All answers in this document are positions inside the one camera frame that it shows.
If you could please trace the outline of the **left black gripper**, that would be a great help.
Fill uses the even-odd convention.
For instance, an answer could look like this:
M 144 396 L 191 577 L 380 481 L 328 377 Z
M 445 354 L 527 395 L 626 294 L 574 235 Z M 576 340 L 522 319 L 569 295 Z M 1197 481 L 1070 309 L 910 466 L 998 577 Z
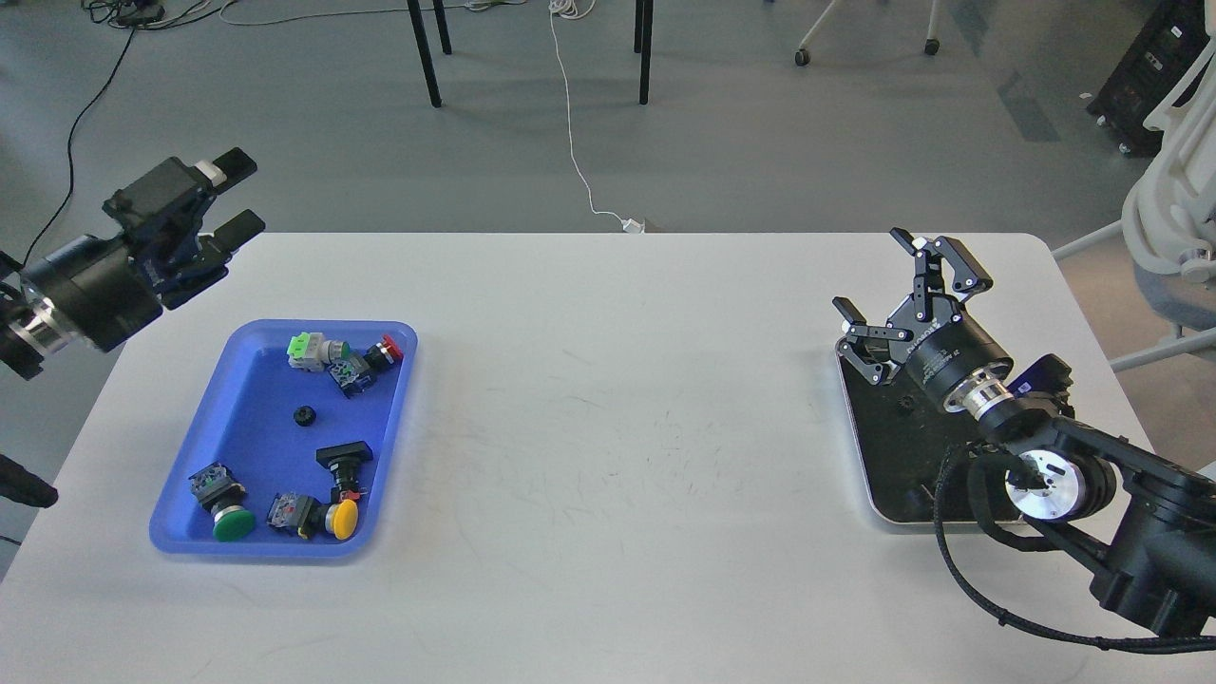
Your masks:
M 226 277 L 235 252 L 266 224 L 242 211 L 199 237 L 201 222 L 218 195 L 255 172 L 257 161 L 240 148 L 192 166 L 170 157 L 109 195 L 103 211 L 122 235 L 74 239 L 19 268 L 19 353 L 54 354 L 74 340 L 108 353 Z M 158 253 L 192 239 L 187 258 Z

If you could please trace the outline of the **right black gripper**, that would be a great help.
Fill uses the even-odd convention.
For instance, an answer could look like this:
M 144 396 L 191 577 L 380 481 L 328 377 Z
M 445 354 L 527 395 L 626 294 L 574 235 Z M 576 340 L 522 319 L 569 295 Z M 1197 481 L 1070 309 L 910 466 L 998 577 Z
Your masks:
M 851 299 L 833 297 L 844 320 L 837 357 L 872 386 L 908 377 L 945 413 L 985 414 L 1015 397 L 1004 386 L 1012 358 L 963 307 L 993 286 L 990 274 L 959 239 L 912 237 L 903 228 L 891 228 L 889 235 L 914 259 L 912 295 L 885 327 L 869 326 Z M 942 264 L 962 299 L 946 292 Z

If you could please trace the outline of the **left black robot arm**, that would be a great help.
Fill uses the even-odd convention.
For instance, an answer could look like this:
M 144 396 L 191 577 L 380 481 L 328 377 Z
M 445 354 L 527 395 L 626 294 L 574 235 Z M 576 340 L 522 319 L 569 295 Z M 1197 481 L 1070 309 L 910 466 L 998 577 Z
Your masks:
M 170 157 L 105 200 L 118 225 L 113 237 L 84 235 L 28 264 L 2 256 L 5 368 L 29 381 L 71 342 L 117 351 L 226 277 L 265 222 L 242 211 L 208 232 L 204 214 L 255 172 L 238 147 L 192 164 Z

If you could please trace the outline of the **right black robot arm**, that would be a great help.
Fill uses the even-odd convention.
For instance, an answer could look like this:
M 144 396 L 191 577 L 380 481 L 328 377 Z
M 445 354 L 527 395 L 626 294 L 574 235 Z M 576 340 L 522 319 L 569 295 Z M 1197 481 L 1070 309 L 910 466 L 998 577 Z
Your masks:
M 990 274 L 959 239 L 890 234 L 914 263 L 895 312 L 877 325 L 833 299 L 869 506 L 886 523 L 931 525 L 956 584 L 1000 624 L 1125 654 L 1212 651 L 1212 480 L 1081 424 L 1059 357 L 1012 377 L 1012 357 L 967 312 Z M 1150 637 L 1079 637 L 992 602 L 956 566 L 947 523 L 975 523 L 1019 553 L 1065 553 L 1104 610 Z

